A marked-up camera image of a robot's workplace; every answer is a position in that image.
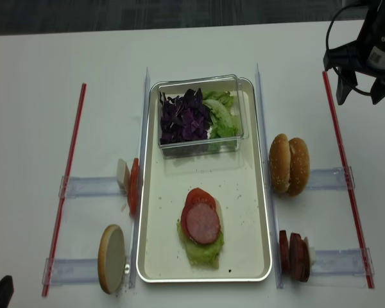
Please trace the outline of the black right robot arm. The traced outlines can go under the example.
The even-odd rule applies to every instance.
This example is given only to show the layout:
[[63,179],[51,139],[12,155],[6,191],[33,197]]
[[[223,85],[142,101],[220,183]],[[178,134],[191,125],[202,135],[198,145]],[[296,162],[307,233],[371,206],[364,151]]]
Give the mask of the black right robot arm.
[[[367,8],[357,39],[331,49],[330,31],[346,10]],[[323,66],[338,75],[336,99],[343,105],[351,91],[369,96],[376,105],[385,98],[385,1],[357,1],[342,7],[333,16],[325,37]]]

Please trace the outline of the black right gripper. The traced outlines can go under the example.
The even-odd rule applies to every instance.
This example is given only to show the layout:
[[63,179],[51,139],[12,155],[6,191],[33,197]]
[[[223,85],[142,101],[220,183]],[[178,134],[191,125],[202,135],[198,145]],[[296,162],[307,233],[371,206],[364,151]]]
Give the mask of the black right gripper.
[[325,70],[339,69],[336,99],[343,105],[358,83],[356,73],[375,79],[370,97],[376,105],[385,98],[385,31],[361,31],[356,40],[331,49],[330,33],[325,37]]

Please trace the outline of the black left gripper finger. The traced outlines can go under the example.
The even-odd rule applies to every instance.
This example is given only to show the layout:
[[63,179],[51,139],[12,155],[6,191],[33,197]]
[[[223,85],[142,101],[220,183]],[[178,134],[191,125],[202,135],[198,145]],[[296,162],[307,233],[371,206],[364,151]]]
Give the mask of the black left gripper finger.
[[13,278],[10,275],[0,280],[0,308],[7,308],[14,292]]

